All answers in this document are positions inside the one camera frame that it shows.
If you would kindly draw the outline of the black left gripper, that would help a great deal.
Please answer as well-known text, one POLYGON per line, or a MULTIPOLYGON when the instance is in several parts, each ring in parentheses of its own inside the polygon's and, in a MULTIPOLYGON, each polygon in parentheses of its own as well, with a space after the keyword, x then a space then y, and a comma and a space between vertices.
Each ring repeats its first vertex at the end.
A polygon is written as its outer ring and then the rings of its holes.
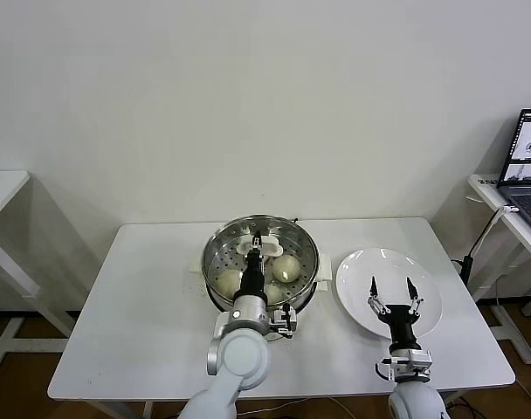
POLYGON ((243 272, 239 289, 234 293, 234 299, 242 296, 255 296, 266 299, 264 291, 265 277, 262 272, 263 243, 259 230, 251 240, 246 253, 247 266, 243 272))

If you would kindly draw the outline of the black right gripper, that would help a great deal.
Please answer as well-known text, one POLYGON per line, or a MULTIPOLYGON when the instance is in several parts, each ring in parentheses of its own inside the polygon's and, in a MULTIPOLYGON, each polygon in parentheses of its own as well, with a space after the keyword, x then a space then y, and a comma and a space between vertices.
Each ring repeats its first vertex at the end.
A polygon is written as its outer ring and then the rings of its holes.
POLYGON ((413 333, 412 326, 420 319, 419 307, 424 299, 419 296, 410 277, 406 278, 406 283, 410 296, 410 308, 388 308, 378 293, 376 277, 371 278, 367 302, 376 317, 390 329, 390 352, 422 349, 417 343, 417 337, 413 333))

